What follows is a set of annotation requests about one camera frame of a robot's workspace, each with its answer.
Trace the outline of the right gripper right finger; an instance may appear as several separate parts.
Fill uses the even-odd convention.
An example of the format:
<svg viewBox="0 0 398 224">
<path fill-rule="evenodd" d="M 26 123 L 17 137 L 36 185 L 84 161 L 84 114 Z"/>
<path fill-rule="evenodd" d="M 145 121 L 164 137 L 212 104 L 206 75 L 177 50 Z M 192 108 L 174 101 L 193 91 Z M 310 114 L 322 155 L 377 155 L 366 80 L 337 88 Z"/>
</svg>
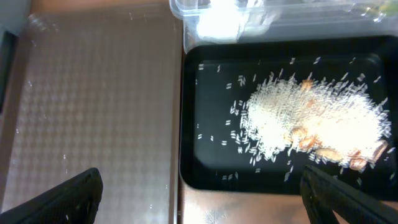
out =
<svg viewBox="0 0 398 224">
<path fill-rule="evenodd" d="M 397 210 L 328 175 L 306 166 L 300 194 L 311 223 L 397 223 Z"/>
</svg>

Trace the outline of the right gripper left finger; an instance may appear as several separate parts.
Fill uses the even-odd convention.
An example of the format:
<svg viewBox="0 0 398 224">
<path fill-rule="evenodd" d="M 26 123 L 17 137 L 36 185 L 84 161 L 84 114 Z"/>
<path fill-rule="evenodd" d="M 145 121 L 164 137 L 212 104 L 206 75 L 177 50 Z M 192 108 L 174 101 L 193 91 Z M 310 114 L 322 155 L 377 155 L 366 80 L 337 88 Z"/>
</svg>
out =
<svg viewBox="0 0 398 224">
<path fill-rule="evenodd" d="M 103 181 L 90 168 L 39 196 L 1 214 L 1 223 L 92 224 L 99 209 Z"/>
</svg>

